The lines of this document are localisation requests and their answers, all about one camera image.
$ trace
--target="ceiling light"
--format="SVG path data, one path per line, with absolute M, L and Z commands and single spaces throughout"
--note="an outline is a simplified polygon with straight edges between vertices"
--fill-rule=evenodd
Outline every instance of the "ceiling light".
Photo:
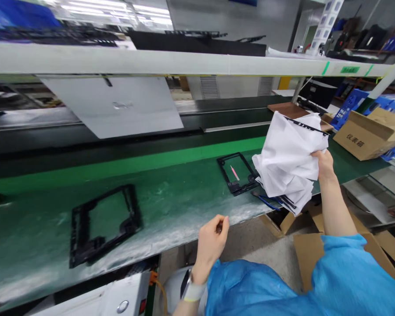
M 130 18 L 130 16 L 125 15 L 125 14 L 123 14 L 123 13 L 112 12 L 111 14 L 112 14 L 113 16 L 118 17 L 118 18 Z
M 75 10 L 75 11 L 92 12 L 92 13 L 103 13 L 103 11 L 97 10 L 97 9 L 88 9 L 88 8 L 72 7 L 72 6 L 61 6 L 61 7 L 66 10 Z
M 158 13 L 151 13 L 151 12 L 144 12 L 144 11 L 138 11 L 137 13 L 144 14 L 144 15 L 159 16 L 159 17 L 162 17 L 162 18 L 170 18 L 169 15 L 165 15 L 165 14 L 158 14 Z
M 110 14 L 103 14 L 103 13 L 101 14 L 101 13 L 83 12 L 83 11 L 75 11 L 75 10 L 69 10 L 69 12 L 77 13 L 77 14 L 93 15 L 93 16 L 112 17 L 112 15 L 110 15 Z
M 108 6 L 103 6 L 103 5 L 96 5 L 96 4 L 83 4 L 80 2 L 69 2 L 70 4 L 74 4 L 77 6 L 82 6 L 82 7 L 92 7 L 92 8 L 97 8 L 97 9 L 104 9 L 104 10 L 114 10 L 114 11 L 122 11 L 122 12 L 132 12 L 128 8 L 122 8 L 122 7 L 108 7 Z
M 137 4 L 134 4 L 133 7 L 136 10 L 144 10 L 144 11 L 150 11 L 150 12 L 157 12 L 157 13 L 164 13 L 164 14 L 170 14 L 170 11 L 166 10 L 166 9 L 158 9 L 155 7 L 146 7 L 146 6 L 140 6 Z
M 119 2 L 119 1 L 107 1 L 107 0 L 78 0 L 78 1 L 93 3 L 93 4 L 111 5 L 115 7 L 126 7 L 126 4 L 124 2 Z
M 163 18 L 151 18 L 151 20 L 155 23 L 160 24 L 172 24 L 170 19 L 163 19 Z

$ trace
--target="green label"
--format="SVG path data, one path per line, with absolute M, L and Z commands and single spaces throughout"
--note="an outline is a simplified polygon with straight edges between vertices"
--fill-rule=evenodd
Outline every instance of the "green label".
M 341 73 L 357 73 L 360 67 L 342 67 Z

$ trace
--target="factory floor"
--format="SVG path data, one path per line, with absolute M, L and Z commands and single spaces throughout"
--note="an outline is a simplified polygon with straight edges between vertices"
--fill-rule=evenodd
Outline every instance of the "factory floor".
M 227 243 L 221 261 L 245 259 L 263 263 L 273 268 L 296 293 L 303 293 L 293 236 L 295 234 L 317 233 L 312 219 L 303 214 L 283 238 L 276 238 L 259 218 L 230 227 Z M 159 279 L 162 284 L 169 276 L 186 263 L 196 259 L 197 241 L 185 247 L 174 248 L 162 253 Z M 154 301 L 154 316 L 163 315 L 163 306 L 159 305 L 160 290 L 157 288 Z

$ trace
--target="blue sleeve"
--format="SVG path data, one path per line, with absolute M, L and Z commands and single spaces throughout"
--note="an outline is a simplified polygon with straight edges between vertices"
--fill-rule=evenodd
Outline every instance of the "blue sleeve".
M 395 315 L 395 280 L 364 251 L 360 235 L 322 236 L 325 255 L 312 274 L 313 300 L 340 315 Z

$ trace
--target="black cable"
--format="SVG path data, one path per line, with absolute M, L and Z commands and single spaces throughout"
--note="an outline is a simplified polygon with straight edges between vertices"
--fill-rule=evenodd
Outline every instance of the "black cable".
M 369 212 L 361 207 L 359 207 L 356 203 L 354 203 L 354 201 L 350 198 L 350 196 L 348 195 L 348 190 L 345 188 L 345 194 L 347 195 L 348 199 L 350 200 L 350 202 L 352 204 L 354 204 L 357 208 L 359 208 L 360 210 L 362 210 L 363 212 L 366 212 L 367 214 L 372 214 L 372 212 Z

